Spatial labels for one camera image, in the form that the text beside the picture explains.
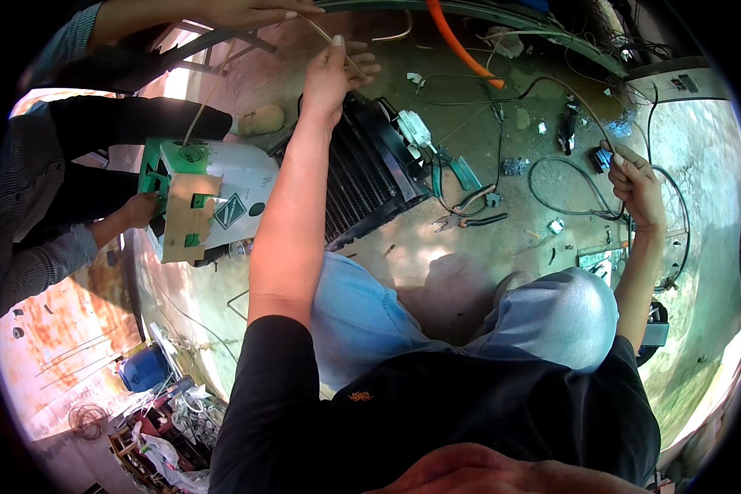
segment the striped shirt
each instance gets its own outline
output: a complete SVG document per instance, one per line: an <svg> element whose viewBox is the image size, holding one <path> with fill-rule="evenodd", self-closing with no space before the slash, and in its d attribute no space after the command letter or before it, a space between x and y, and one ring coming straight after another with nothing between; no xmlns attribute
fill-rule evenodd
<svg viewBox="0 0 741 494"><path fill-rule="evenodd" d="M31 87L85 56L100 6L77 12L55 34L31 72ZM14 304L90 265L98 252L93 235L82 224L53 242L13 252L13 243L44 218L63 183L63 151L45 106L11 118L0 148L0 317Z"/></svg>

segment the dirty floor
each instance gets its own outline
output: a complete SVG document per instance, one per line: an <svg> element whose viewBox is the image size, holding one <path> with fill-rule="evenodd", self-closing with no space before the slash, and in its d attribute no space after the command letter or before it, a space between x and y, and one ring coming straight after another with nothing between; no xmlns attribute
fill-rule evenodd
<svg viewBox="0 0 741 494"><path fill-rule="evenodd" d="M400 12L374 13L378 22L367 22L368 15L363 13L364 21L360 23L359 16L330 14L323 18L322 25L328 32L362 41L395 34L404 25ZM484 104L454 107L427 104L415 96L415 84L406 78L407 72L468 73L433 33L426 28L419 30L418 26L424 25L419 20L420 17L415 17L415 32L407 39L371 45L383 72L362 93L369 98L384 95L395 108L418 112L435 142L440 142L453 156L464 156L481 183L494 183L500 126L492 110L483 109ZM287 124L293 124L304 66L324 47L324 42L299 20L263 28L258 35L277 50L271 54L252 51L228 65L228 74L219 81L209 104L234 114L277 104L285 110ZM603 84L566 67L560 49L540 39L525 39L524 43L534 45L532 54L523 54L513 61L494 56L491 62L492 72L502 74L506 80L501 97L515 96L534 77L548 74L576 88L606 122L615 121L623 114L621 104L602 93ZM243 48L239 45L241 42L235 50ZM213 60L221 60L225 49L225 44L216 47ZM473 54L482 63L488 56L482 51ZM212 75L189 74L187 99L203 101L213 84ZM163 85L164 81L154 84L146 95L161 95ZM485 98L476 80L467 78L434 78L424 89L426 97L433 100ZM627 102L625 95L621 99ZM566 92L550 82L536 86L531 96L522 101L504 104L502 157L523 156L534 162L543 156L562 156L555 142L555 131L565 105ZM622 126L615 138L645 156L642 130L650 108L627 105L633 125ZM538 132L541 122L547 127L545 134ZM611 184L605 175L592 173L586 157L602 134L592 120L580 124L571 160L593 175L613 208L619 207ZM250 142L267 149L282 132ZM652 160L676 179L692 219L691 253L678 280L679 288L656 296L670 313L668 343L640 369L666 447L692 415L712 381L725 345L741 328L738 275L741 138L732 107L725 101L660 104L653 115L651 135ZM133 163L136 155L136 150L128 153L126 162ZM680 230L683 227L680 203L669 184L662 182L669 230ZM567 210L601 208L582 176L563 163L548 162L540 166L534 176L534 187L549 202ZM464 191L450 172L444 174L443 188L450 203L458 203L464 197ZM503 201L492 211L508 212L509 217L504 221L437 234L431 223L443 216L444 211L432 198L346 245L340 252L355 254L353 259L377 279L399 289L424 285L429 272L432 273L429 283L434 282L435 276L438 284L438 270L442 269L444 276L445 267L437 260L445 254L457 253L471 259L475 273L484 275L468 282L472 290L482 294L512 270L526 270L539 277L575 266L576 251L605 244L607 230L612 231L614 241L625 240L626 229L622 226L609 225L597 217L561 215L538 203L527 187L526 173L502 176L498 191ZM555 218L562 219L566 226L559 235L547 229ZM241 294L247 290L248 262L240 264L223 259L216 270L214 266L195 269L185 263L163 266L142 232L134 231L126 238L127 248L134 250L137 259L145 323L156 322L161 326L166 338L178 347L182 367L196 381L207 382L215 394L227 400L246 329L241 315L247 314L247 295ZM674 246L674 240L679 240L681 245ZM684 241L685 235L678 235L665 243L664 273L671 273L672 263L680 262ZM384 257L393 244L395 248ZM555 258L550 264L552 249ZM460 312L461 303L464 302L455 301L456 306L447 307L445 314ZM454 319L445 324L449 326ZM331 396L328 388L322 390L325 398Z"/></svg>

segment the orange hose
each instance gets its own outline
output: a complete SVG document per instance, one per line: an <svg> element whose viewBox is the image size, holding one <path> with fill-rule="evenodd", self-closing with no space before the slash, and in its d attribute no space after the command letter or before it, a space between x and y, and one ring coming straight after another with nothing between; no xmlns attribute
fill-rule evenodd
<svg viewBox="0 0 741 494"><path fill-rule="evenodd" d="M456 39L456 35L450 30L450 26L447 25L445 15L442 13L442 6L439 5L439 0L425 0L425 4L428 6L428 12L431 13L431 17L434 18L434 24L436 25L442 37L447 42L447 46L458 58L464 61L465 64L469 65L469 68L475 71L475 74L484 76L493 76L491 72L485 69L485 67L475 61L472 55L468 54L461 43ZM502 89L505 82L502 79L489 79L489 84L493 85L497 89Z"/></svg>

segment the black t-shirt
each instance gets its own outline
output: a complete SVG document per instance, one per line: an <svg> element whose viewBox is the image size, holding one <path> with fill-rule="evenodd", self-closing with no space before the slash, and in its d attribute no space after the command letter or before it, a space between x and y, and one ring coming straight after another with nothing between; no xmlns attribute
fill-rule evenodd
<svg viewBox="0 0 741 494"><path fill-rule="evenodd" d="M209 492L364 492L454 443L642 485L660 434L623 337L589 375L546 361L414 352L321 401L310 333L268 316L247 328Z"/></svg>

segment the black radiator grille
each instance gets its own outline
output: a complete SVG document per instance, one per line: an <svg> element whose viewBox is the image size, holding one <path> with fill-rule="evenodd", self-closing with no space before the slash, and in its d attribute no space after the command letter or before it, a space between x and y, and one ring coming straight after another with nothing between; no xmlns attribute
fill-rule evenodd
<svg viewBox="0 0 741 494"><path fill-rule="evenodd" d="M329 146L327 243L399 193L392 174L356 116L344 112Z"/></svg>

